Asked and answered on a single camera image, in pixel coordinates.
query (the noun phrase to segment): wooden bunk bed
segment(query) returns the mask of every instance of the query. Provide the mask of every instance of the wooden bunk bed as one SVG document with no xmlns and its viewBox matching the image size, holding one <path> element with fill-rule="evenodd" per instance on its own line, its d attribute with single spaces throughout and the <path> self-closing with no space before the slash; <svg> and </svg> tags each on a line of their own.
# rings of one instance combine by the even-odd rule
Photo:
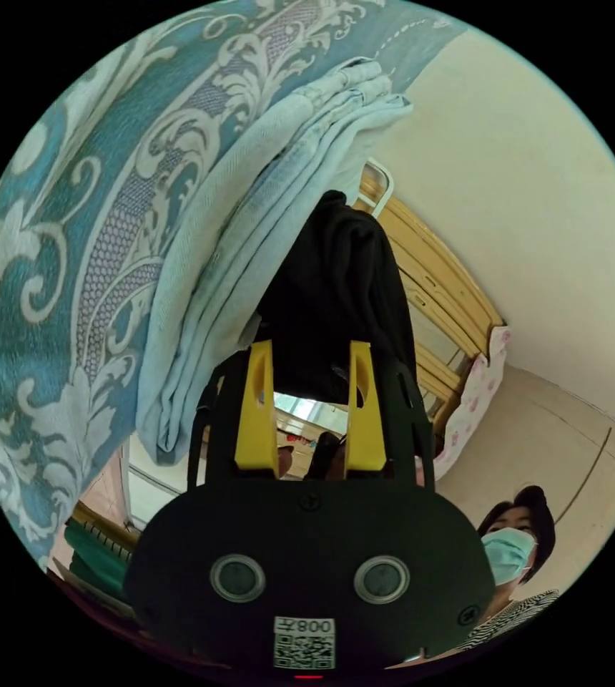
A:
<svg viewBox="0 0 615 687">
<path fill-rule="evenodd" d="M 480 354 L 489 357 L 491 331 L 504 325 L 503 318 L 448 247 L 394 196 L 390 173 L 375 160 L 365 168 L 354 207 L 374 214 L 391 242 L 408 295 L 417 380 L 441 448 L 472 363 Z M 277 411 L 277 445 L 295 446 L 289 477 L 305 475 L 325 429 L 333 432 Z"/>
</svg>

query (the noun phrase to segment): qr code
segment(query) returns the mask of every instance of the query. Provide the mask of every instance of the qr code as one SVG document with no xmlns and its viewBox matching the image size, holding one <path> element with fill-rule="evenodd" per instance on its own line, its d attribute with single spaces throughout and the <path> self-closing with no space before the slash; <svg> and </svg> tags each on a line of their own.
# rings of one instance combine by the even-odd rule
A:
<svg viewBox="0 0 615 687">
<path fill-rule="evenodd" d="M 334 635 L 276 635 L 274 665 L 276 668 L 324 670 L 334 668 Z"/>
</svg>

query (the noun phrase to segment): person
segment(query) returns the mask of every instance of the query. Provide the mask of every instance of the person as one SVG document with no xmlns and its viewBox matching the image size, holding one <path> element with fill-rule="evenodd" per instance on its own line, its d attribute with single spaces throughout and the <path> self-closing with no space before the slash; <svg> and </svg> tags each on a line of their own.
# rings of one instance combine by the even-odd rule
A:
<svg viewBox="0 0 615 687">
<path fill-rule="evenodd" d="M 496 581 L 496 593 L 483 617 L 458 647 L 431 658 L 420 655 L 420 658 L 391 668 L 437 661 L 473 649 L 517 629 L 559 597 L 559 591 L 552 589 L 522 601 L 513 600 L 517 588 L 533 579 L 556 544 L 553 515 L 540 487 L 526 487 L 513 501 L 496 504 L 477 528 L 477 533 Z"/>
</svg>

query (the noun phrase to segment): surgical mask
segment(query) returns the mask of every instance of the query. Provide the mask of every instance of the surgical mask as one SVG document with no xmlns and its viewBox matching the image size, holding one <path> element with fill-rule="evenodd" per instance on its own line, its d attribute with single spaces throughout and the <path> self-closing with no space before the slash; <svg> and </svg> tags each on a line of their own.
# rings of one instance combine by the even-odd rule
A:
<svg viewBox="0 0 615 687">
<path fill-rule="evenodd" d="M 529 569 L 527 562 L 536 540 L 526 532 L 505 527 L 485 534 L 481 541 L 497 587 L 516 580 Z"/>
</svg>

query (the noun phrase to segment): label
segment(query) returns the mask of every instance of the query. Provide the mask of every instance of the label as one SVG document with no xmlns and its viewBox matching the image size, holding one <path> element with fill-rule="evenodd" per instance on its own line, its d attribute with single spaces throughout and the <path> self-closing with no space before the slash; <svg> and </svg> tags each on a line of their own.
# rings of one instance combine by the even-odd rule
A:
<svg viewBox="0 0 615 687">
<path fill-rule="evenodd" d="M 274 667 L 323 671 L 336 667 L 336 624 L 331 618 L 274 619 Z"/>
</svg>

